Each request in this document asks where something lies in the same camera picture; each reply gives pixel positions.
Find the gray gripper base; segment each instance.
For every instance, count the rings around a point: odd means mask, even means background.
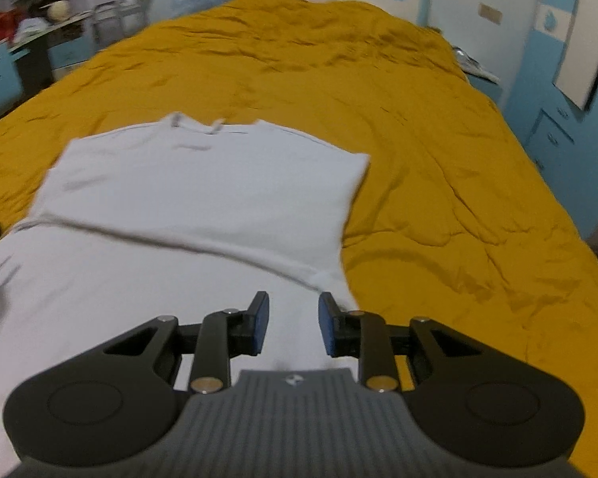
[[[398,394],[370,391],[343,369],[242,372],[233,388],[191,397],[175,426],[134,457],[97,468],[58,468],[25,459],[10,477],[580,478],[582,474],[565,458],[517,470],[461,460],[423,434]]]

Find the bed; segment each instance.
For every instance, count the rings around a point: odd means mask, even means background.
[[[173,111],[367,153],[341,255],[358,306],[432,317],[566,381],[586,413],[571,461],[598,477],[597,260],[496,105],[418,26],[427,1],[232,0],[100,52],[0,120],[0,225],[26,216],[71,139]]]

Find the metal screw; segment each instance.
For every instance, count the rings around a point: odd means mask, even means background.
[[[197,393],[215,393],[222,389],[224,383],[217,377],[198,377],[191,381],[191,388]]]
[[[298,373],[294,373],[286,377],[284,381],[288,383],[290,386],[299,386],[304,381],[304,379]]]
[[[369,378],[365,385],[375,392],[391,392],[399,386],[399,381],[389,375],[375,375]]]

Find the desk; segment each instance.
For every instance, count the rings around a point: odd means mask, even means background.
[[[14,45],[9,52],[17,57],[16,69],[24,98],[31,98],[53,84],[53,72],[80,63],[92,56],[90,41],[83,33],[83,21],[91,12],[81,12],[65,22],[52,25]]]

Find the wrinkled fabric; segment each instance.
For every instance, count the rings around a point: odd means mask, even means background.
[[[209,127],[173,113],[70,142],[13,231],[57,225],[213,253],[354,310],[340,241],[367,164],[262,120]],[[6,283],[11,273],[0,273]]]
[[[368,153],[342,241],[359,306],[433,317],[565,380],[586,412],[572,462],[598,477],[598,264],[440,35],[301,0],[153,25],[0,121],[0,224],[26,215],[70,139],[178,110]]]

